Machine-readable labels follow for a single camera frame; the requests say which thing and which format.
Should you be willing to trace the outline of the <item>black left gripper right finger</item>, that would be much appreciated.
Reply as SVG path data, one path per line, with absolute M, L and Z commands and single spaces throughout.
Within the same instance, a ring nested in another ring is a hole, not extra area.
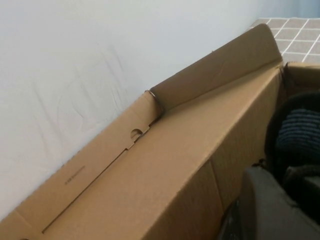
M 307 176 L 288 185 L 289 195 L 304 212 L 320 211 L 320 177 Z

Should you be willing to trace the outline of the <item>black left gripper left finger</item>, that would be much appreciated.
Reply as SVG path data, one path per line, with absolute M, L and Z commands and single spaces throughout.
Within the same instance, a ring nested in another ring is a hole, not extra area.
M 318 240 L 320 226 L 309 218 L 263 168 L 242 176 L 244 240 Z

